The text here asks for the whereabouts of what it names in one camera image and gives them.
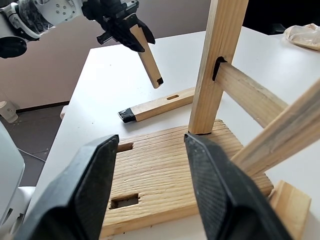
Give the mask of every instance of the wooden slat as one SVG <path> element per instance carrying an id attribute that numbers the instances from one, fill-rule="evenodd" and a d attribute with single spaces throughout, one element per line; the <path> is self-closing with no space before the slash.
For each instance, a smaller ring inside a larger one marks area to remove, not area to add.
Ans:
<path id="1" fill-rule="evenodd" d="M 109 209 L 109 202 L 101 237 L 198 213 L 184 143 L 187 132 L 187 126 L 180 126 L 120 141 L 122 152 L 117 153 L 110 199 L 136 194 L 139 199 L 138 204 L 116 209 Z M 221 120 L 215 121 L 206 137 L 218 143 L 229 158 L 243 147 Z M 273 185 L 264 173 L 252 179 L 265 196 L 270 194 Z"/>
<path id="2" fill-rule="evenodd" d="M 270 204 L 294 240 L 300 240 L 307 222 L 311 198 L 285 181 L 274 188 Z"/>
<path id="3" fill-rule="evenodd" d="M 220 64 L 216 83 L 263 128 L 288 106 L 268 89 L 227 62 Z"/>
<path id="4" fill-rule="evenodd" d="M 248 0 L 211 0 L 189 132 L 211 132 L 223 90 L 213 82 L 218 57 L 231 63 L 235 54 Z"/>
<path id="5" fill-rule="evenodd" d="M 265 172 L 318 139 L 320 79 L 232 160 L 249 176 L 253 176 Z"/>
<path id="6" fill-rule="evenodd" d="M 161 77 L 161 74 L 159 72 L 158 66 L 151 52 L 145 34 L 142 28 L 138 25 L 134 25 L 132 28 L 130 28 L 130 32 L 136 37 L 136 39 L 139 41 L 139 43 L 145 50 L 145 52 L 139 52 L 139 56 L 146 70 L 146 73 L 150 78 L 152 86 L 155 89 L 157 89 L 164 81 Z"/>
<path id="7" fill-rule="evenodd" d="M 159 114 L 163 114 L 184 105 L 191 104 L 194 99 L 195 88 L 188 88 L 120 111 L 118 114 L 124 123 L 142 121 Z"/>

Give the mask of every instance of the wooden stick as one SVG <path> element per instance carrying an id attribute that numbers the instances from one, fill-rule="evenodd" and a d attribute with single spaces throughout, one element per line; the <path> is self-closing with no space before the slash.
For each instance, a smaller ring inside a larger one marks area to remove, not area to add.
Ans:
<path id="1" fill-rule="evenodd" d="M 146 73 L 150 78 L 152 86 L 157 89 L 161 84 L 164 83 L 164 81 L 161 77 L 154 56 L 152 55 L 145 34 L 142 28 L 138 27 L 138 25 L 134 25 L 132 28 L 130 28 L 130 32 L 136 37 L 136 39 L 145 50 L 145 52 L 139 52 L 139 56 L 146 70 Z"/>
<path id="2" fill-rule="evenodd" d="M 270 204 L 294 240 L 300 240 L 307 222 L 311 198 L 285 181 L 280 181 Z"/>
<path id="3" fill-rule="evenodd" d="M 223 94 L 212 79 L 214 66 L 218 57 L 232 62 L 247 5 L 248 0 L 211 0 L 188 128 L 190 133 L 211 133 Z"/>
<path id="4" fill-rule="evenodd" d="M 320 138 L 320 79 L 232 160 L 249 176 L 265 172 Z"/>
<path id="5" fill-rule="evenodd" d="M 288 106 L 268 89 L 227 62 L 220 64 L 216 83 L 263 128 Z"/>
<path id="6" fill-rule="evenodd" d="M 191 104 L 194 99 L 195 88 L 188 88 L 169 96 L 161 97 L 120 111 L 118 114 L 124 123 L 142 121 L 159 114 L 163 114 L 184 105 Z"/>

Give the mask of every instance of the mortise slot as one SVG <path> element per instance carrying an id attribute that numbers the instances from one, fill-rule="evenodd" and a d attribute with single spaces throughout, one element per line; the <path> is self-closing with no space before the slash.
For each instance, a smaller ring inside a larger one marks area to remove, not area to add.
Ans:
<path id="1" fill-rule="evenodd" d="M 131 206 L 131 205 L 136 205 L 139 203 L 139 199 L 140 197 L 138 193 L 131 194 L 128 196 L 122 196 L 119 198 L 114 198 L 114 199 L 111 199 L 111 204 L 109 209 L 119 209 L 119 208 Z"/>
<path id="2" fill-rule="evenodd" d="M 125 144 L 120 144 L 118 145 L 118 149 L 117 149 L 117 153 L 122 153 L 128 150 L 132 150 L 134 148 L 134 143 L 133 142 L 129 142 L 129 143 L 125 143 Z"/>
<path id="3" fill-rule="evenodd" d="M 179 95 L 173 95 L 173 96 L 169 96 L 169 97 L 167 97 L 166 99 L 167 100 L 171 100 L 171 99 L 176 99 L 176 98 L 178 98 L 179 97 Z"/>

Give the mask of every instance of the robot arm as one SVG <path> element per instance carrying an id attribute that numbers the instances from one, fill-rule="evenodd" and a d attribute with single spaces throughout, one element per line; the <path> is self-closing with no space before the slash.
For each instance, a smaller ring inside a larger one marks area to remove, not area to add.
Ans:
<path id="1" fill-rule="evenodd" d="M 145 49 L 130 28 L 142 28 L 146 40 L 154 44 L 149 28 L 137 18 L 137 0 L 19 0 L 0 8 L 0 57 L 14 58 L 24 54 L 27 42 L 38 41 L 41 35 L 63 22 L 84 15 L 95 20 L 105 31 L 97 37 L 100 44 L 110 39 L 136 52 Z"/>

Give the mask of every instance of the wood grain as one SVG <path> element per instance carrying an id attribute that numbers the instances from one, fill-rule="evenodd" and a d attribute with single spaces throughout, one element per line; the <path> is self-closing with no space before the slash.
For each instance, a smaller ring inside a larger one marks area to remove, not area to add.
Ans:
<path id="1" fill-rule="evenodd" d="M 263 173 L 320 139 L 320 79 L 232 160 L 249 176 Z"/>
<path id="2" fill-rule="evenodd" d="M 110 199 L 138 194 L 135 205 L 109 209 L 101 237 L 119 234 L 198 213 L 184 143 L 187 126 L 122 139 L 133 149 L 117 153 Z M 222 146 L 229 158 L 243 146 L 228 127 L 216 120 L 206 136 Z M 252 178 L 267 196 L 273 189 L 261 173 Z"/>
<path id="3" fill-rule="evenodd" d="M 139 43 L 142 45 L 142 47 L 145 50 L 145 52 L 138 52 L 138 54 L 146 70 L 146 73 L 150 78 L 152 86 L 155 89 L 157 89 L 163 83 L 163 79 L 159 72 L 155 58 L 151 52 L 151 49 L 149 47 L 145 34 L 142 28 L 139 27 L 138 25 L 134 25 L 132 28 L 130 28 L 130 32 L 136 37 L 136 39 L 139 41 Z"/>
<path id="4" fill-rule="evenodd" d="M 220 64 L 216 83 L 263 128 L 288 106 L 268 89 L 227 62 Z"/>
<path id="5" fill-rule="evenodd" d="M 306 226 L 311 198 L 281 180 L 274 188 L 270 204 L 292 238 L 300 240 Z"/>
<path id="6" fill-rule="evenodd" d="M 211 132 L 223 94 L 213 80 L 218 57 L 232 63 L 248 0 L 211 0 L 188 130 Z"/>
<path id="7" fill-rule="evenodd" d="M 169 96 L 161 97 L 153 101 L 148 101 L 129 108 L 134 115 L 135 121 L 139 122 L 159 114 L 180 108 L 184 105 L 191 104 L 194 99 L 195 88 L 188 88 L 179 92 L 170 94 Z M 119 112 L 119 116 L 127 123 L 127 119 L 133 119 L 131 114 L 126 114 L 128 109 Z"/>

